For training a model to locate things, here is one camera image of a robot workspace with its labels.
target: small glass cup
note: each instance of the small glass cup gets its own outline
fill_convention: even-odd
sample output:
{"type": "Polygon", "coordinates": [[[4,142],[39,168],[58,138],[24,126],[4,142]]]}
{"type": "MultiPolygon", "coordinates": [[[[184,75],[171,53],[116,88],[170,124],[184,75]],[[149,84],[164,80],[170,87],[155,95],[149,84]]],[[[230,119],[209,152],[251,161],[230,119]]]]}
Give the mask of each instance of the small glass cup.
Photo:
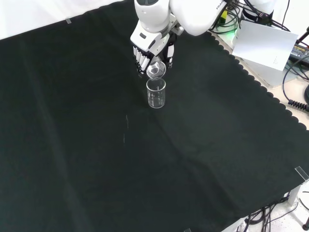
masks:
{"type": "Polygon", "coordinates": [[[147,81],[148,104],[152,108],[161,108],[165,104],[165,86],[163,79],[147,81]]]}

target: black cloth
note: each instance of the black cloth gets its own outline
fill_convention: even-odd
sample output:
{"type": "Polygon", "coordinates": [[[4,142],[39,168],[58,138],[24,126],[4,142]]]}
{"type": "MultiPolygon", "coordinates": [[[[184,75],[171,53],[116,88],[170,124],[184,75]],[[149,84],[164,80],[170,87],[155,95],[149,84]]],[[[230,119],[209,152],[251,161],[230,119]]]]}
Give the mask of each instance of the black cloth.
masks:
{"type": "Polygon", "coordinates": [[[219,232],[309,173],[305,126],[209,33],[178,39],[155,110],[133,2],[71,21],[0,41],[0,231],[219,232]]]}

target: white wall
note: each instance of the white wall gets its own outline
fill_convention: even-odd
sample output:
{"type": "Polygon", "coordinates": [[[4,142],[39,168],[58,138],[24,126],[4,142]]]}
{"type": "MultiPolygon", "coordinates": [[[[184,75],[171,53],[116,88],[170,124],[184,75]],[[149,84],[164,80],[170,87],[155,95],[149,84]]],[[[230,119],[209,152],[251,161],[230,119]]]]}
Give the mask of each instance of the white wall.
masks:
{"type": "Polygon", "coordinates": [[[0,0],[0,39],[121,0],[0,0]]]}
{"type": "MultiPolygon", "coordinates": [[[[282,23],[288,0],[277,0],[274,20],[282,23]]],[[[309,0],[290,0],[290,7],[284,25],[293,33],[301,36],[309,27],[309,0]]],[[[309,36],[304,40],[309,44],[309,36]]]]}

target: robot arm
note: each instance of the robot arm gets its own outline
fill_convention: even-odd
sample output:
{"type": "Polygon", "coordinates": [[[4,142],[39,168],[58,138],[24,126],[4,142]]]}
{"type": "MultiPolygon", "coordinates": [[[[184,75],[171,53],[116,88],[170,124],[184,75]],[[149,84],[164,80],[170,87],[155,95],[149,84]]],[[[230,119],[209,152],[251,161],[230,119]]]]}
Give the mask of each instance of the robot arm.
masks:
{"type": "Polygon", "coordinates": [[[207,31],[227,4],[225,1],[134,0],[139,21],[131,41],[138,71],[145,73],[157,56],[171,67],[175,37],[184,30],[195,36],[207,31]]]}

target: white card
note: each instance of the white card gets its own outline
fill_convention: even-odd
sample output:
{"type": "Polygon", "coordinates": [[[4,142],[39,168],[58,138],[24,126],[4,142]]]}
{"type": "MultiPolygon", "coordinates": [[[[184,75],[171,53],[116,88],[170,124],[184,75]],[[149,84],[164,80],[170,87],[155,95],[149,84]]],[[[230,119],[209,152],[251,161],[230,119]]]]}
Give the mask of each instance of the white card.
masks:
{"type": "Polygon", "coordinates": [[[282,71],[298,35],[242,21],[233,41],[233,55],[282,71]]]}

